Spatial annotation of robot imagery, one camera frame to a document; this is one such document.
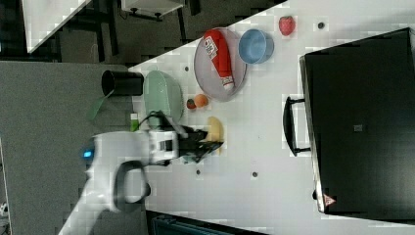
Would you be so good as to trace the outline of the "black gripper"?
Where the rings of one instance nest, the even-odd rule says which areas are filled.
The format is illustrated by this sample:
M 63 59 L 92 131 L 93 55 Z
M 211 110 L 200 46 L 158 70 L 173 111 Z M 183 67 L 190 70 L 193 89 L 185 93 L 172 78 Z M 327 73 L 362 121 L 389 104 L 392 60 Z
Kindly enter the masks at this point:
M 182 125 L 186 134 L 179 136 L 179 157 L 186 162 L 198 163 L 206 155 L 218 150 L 223 143 L 219 141 L 206 141 L 208 133 L 201 129 L 194 129 L 189 126 Z

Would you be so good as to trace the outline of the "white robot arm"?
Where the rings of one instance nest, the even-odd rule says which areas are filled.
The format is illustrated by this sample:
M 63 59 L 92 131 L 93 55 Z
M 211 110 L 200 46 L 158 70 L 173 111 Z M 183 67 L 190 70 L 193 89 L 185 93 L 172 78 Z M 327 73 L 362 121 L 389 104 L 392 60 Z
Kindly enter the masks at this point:
M 90 163 L 80 198 L 59 235 L 89 235 L 104 211 L 134 212 L 151 194 L 145 168 L 185 158 L 198 163 L 224 143 L 223 131 L 181 126 L 98 134 L 83 158 Z

